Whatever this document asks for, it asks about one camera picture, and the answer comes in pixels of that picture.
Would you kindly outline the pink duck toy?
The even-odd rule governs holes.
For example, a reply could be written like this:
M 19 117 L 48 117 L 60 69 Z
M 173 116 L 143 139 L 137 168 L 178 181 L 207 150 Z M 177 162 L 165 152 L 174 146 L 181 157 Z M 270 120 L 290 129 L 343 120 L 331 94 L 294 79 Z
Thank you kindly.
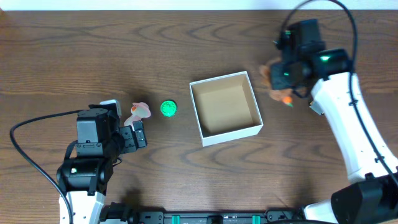
M 124 126 L 131 126 L 134 129 L 133 122 L 141 121 L 143 118 L 149 118 L 151 112 L 148 104 L 144 102 L 133 103 L 131 107 L 131 115 L 124 122 Z

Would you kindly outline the green ball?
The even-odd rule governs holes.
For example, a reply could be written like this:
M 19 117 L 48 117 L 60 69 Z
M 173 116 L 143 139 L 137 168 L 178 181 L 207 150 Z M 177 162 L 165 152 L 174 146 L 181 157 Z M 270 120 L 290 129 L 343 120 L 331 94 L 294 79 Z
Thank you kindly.
M 177 112 L 177 104 L 173 100 L 165 100 L 160 105 L 160 111 L 165 117 L 173 117 Z

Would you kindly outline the white cardboard box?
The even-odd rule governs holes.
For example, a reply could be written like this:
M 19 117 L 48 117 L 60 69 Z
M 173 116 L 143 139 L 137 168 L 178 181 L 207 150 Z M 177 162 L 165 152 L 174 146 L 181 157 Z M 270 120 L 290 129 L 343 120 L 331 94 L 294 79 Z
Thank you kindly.
M 190 83 L 203 147 L 257 135 L 264 123 L 246 71 Z

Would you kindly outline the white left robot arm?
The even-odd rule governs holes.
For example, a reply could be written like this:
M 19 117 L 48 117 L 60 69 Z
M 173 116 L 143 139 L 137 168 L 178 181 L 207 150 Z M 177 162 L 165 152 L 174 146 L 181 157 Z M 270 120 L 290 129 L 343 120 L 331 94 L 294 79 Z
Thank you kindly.
M 122 154 L 147 146 L 144 125 L 136 120 L 120 125 L 116 104 L 92 105 L 78 113 L 78 138 L 65 153 L 57 180 L 72 213 L 73 223 L 101 223 L 108 220 L 104 206 L 108 182 Z

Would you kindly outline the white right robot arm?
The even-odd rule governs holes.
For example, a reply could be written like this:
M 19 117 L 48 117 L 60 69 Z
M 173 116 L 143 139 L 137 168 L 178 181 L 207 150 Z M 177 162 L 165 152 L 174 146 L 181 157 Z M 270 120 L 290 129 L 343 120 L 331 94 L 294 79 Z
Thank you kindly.
M 260 68 L 270 97 L 290 104 L 310 93 L 310 107 L 325 115 L 343 155 L 350 185 L 303 207 L 307 222 L 382 223 L 397 219 L 397 158 L 364 102 L 358 76 L 343 49 L 277 58 Z

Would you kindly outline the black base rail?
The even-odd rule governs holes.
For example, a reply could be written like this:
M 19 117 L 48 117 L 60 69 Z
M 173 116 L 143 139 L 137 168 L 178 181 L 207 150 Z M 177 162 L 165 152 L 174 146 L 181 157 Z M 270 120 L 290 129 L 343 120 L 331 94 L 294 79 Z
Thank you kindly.
M 102 208 L 98 223 L 131 224 L 265 224 L 303 220 L 294 209 L 270 209 L 265 212 L 163 212 L 135 210 L 123 203 Z

